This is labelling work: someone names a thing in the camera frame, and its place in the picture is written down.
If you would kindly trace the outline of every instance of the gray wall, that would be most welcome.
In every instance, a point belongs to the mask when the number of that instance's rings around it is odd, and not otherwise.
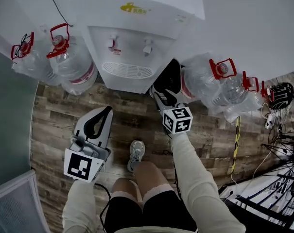
[[[37,80],[17,74],[0,54],[0,184],[30,170],[30,130]]]

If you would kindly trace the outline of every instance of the yellow logo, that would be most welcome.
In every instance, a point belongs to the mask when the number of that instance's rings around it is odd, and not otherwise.
[[[133,2],[128,2],[126,5],[123,5],[120,8],[123,11],[129,12],[129,13],[135,13],[135,14],[141,14],[141,15],[145,15],[147,13],[147,10],[144,10],[138,6],[135,6]]]

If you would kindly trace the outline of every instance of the white wall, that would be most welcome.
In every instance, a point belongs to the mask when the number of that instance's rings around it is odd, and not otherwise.
[[[182,60],[213,50],[268,80],[294,71],[294,0],[203,0],[206,20],[185,32]]]
[[[20,43],[23,35],[36,27],[16,0],[0,0],[0,52],[11,52],[11,44]]]
[[[69,23],[69,0],[56,0]],[[179,60],[214,51],[231,57],[239,71],[268,80],[294,70],[294,0],[203,0],[206,20],[183,34]],[[0,0],[0,35],[15,43],[30,28],[62,23],[52,0]],[[77,35],[75,28],[70,33]]]

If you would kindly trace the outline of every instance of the drip tray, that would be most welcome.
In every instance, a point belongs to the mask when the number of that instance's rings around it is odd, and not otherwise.
[[[103,70],[106,72],[127,79],[146,79],[153,75],[148,67],[140,67],[117,62],[104,62]]]

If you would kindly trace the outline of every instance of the water dispenser tap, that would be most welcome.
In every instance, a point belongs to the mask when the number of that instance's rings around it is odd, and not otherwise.
[[[117,36],[115,34],[111,34],[110,38],[106,41],[106,46],[110,51],[113,51],[116,46]]]
[[[145,57],[147,57],[151,52],[152,52],[152,40],[151,39],[145,39],[145,47],[143,48],[143,52],[144,52],[144,55]]]

